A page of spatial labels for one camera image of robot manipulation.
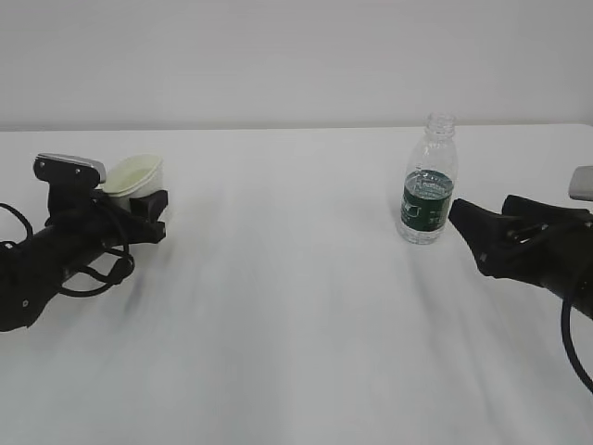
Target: plastic bottle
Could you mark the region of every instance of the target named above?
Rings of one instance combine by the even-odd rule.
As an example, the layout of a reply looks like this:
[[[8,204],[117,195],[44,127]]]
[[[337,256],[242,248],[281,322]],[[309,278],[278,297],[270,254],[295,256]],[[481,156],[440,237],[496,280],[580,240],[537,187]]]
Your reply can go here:
[[[442,234],[457,180],[455,117],[433,113],[411,154],[397,230],[414,244],[431,244]]]

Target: table surface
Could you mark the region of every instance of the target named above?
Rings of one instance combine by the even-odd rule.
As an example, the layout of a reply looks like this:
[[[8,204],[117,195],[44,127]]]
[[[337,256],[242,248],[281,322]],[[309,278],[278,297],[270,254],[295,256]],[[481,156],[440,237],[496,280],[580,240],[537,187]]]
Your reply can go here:
[[[481,276],[451,226],[429,247],[397,235],[387,197],[421,134],[0,133],[1,198],[37,229],[38,152],[108,168],[158,153],[171,197],[168,237],[133,249],[124,284],[57,296],[0,336],[2,443],[592,443],[560,300]],[[593,128],[460,127],[456,141],[455,196],[585,206],[567,189],[593,163]],[[0,226],[22,237],[9,215]],[[573,327],[593,371],[593,323],[575,313]]]

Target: wire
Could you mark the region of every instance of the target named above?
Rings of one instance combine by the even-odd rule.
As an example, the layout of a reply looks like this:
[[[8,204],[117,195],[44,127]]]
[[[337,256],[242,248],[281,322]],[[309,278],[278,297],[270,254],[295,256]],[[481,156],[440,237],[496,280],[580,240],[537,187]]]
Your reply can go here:
[[[113,213],[113,211],[111,209],[109,209],[107,206],[102,205],[99,202],[96,203],[96,206],[100,210],[102,210],[103,213],[109,218],[111,223],[115,226],[116,231],[118,232],[118,238],[122,244],[122,250],[117,250],[114,248],[104,248],[104,251],[106,253],[110,253],[111,255],[120,257],[119,261],[121,261],[121,259],[125,259],[128,262],[129,267],[126,271],[126,274],[123,275],[123,278],[125,278],[125,277],[129,276],[133,272],[133,269],[134,269],[134,260],[133,260],[132,254],[130,253],[130,242],[128,240],[128,236],[126,236],[125,230],[123,229],[120,221],[118,221],[118,218],[115,216],[115,214]],[[8,210],[20,221],[20,223],[22,223],[22,225],[25,228],[25,231],[27,233],[26,241],[29,241],[30,239],[33,238],[33,236],[34,236],[33,227],[31,225],[31,223],[29,222],[29,220],[27,220],[27,218],[22,213],[20,213],[14,207],[9,206],[8,204],[2,203],[2,202],[0,202],[0,208]],[[17,243],[15,243],[13,241],[4,241],[2,243],[2,245],[3,245],[2,247],[4,249],[15,248],[17,246]],[[104,284],[96,289],[91,289],[91,290],[73,290],[73,289],[67,289],[67,288],[63,287],[61,284],[56,284],[56,283],[52,282],[51,280],[48,280],[47,277],[45,277],[44,274],[40,271],[35,270],[34,272],[37,275],[39,275],[40,277],[44,278],[46,281],[48,281],[48,284],[51,287],[53,287],[60,294],[63,294],[67,297],[74,297],[74,298],[79,298],[79,299],[80,298],[85,299],[88,297],[94,297],[94,296],[100,295],[100,294],[108,291],[114,285],[121,282],[121,279],[114,280],[109,276],[99,273],[98,271],[96,271],[95,269],[93,269],[91,267],[84,266],[76,272],[86,273],[86,274],[92,276],[95,280],[102,282]]]
[[[591,380],[591,377],[589,374],[587,374],[583,364],[576,355],[576,350],[574,350],[573,336],[571,335],[571,309],[573,308],[574,299],[576,298],[576,291],[578,290],[579,281],[579,279],[576,280],[577,285],[573,286],[571,293],[567,295],[562,302],[560,328],[562,344],[564,345],[564,350],[566,351],[568,361],[572,365],[576,375],[578,375],[578,378],[580,378],[581,382],[583,382],[583,385],[585,385],[587,389],[593,393],[593,380]]]
[[[110,219],[111,223],[115,226],[115,228],[118,232],[118,237],[122,244],[122,250],[116,250],[114,248],[104,248],[104,251],[106,253],[110,253],[111,255],[120,257],[121,259],[125,259],[129,263],[130,268],[129,268],[128,274],[126,275],[126,276],[128,276],[133,272],[133,269],[134,269],[134,260],[133,260],[133,256],[130,254],[130,242],[128,240],[128,236],[126,235],[125,230],[123,230],[121,223],[118,221],[118,218],[113,214],[113,211],[111,211],[107,206],[100,204],[100,202],[97,202],[96,206],[99,209],[101,209],[105,213],[105,215],[107,215],[107,217]],[[108,276],[105,276],[105,275],[99,273],[98,271],[96,271],[95,269],[88,267],[88,266],[79,268],[77,270],[77,272],[85,273],[85,274],[93,277],[95,280],[102,282],[104,284],[96,289],[91,289],[91,290],[73,290],[73,289],[68,289],[68,288],[60,285],[60,286],[58,286],[58,291],[60,294],[65,295],[67,297],[73,297],[76,299],[86,299],[86,298],[95,297],[95,296],[100,295],[104,292],[107,292],[114,285],[121,282],[121,280],[119,280],[118,282],[108,281],[109,280]]]
[[[25,231],[27,232],[27,238],[26,238],[27,240],[30,240],[31,238],[33,238],[33,226],[31,225],[29,220],[27,218],[25,218],[25,215],[20,213],[14,207],[9,206],[8,204],[5,204],[4,202],[0,202],[0,208],[2,208],[4,210],[8,210],[20,221],[20,223],[25,228]]]

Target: white plastic cup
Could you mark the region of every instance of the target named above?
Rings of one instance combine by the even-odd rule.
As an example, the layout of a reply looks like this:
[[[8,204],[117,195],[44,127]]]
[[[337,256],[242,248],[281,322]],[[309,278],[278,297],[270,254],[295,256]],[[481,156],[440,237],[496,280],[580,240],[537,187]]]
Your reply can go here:
[[[130,210],[131,197],[147,197],[163,188],[163,159],[156,155],[127,158],[107,173],[103,191],[113,202]]]

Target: bottle label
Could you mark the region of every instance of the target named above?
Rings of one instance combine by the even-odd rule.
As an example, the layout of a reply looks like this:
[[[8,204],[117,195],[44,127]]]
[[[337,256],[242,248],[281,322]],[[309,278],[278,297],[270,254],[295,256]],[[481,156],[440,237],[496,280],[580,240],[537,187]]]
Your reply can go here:
[[[410,229],[419,232],[433,232],[445,225],[448,204],[453,191],[453,183],[447,176],[433,171],[430,171],[430,174],[432,178],[438,175],[437,182],[434,179],[433,181],[417,179],[422,173],[411,174],[406,180],[401,201],[401,221]]]

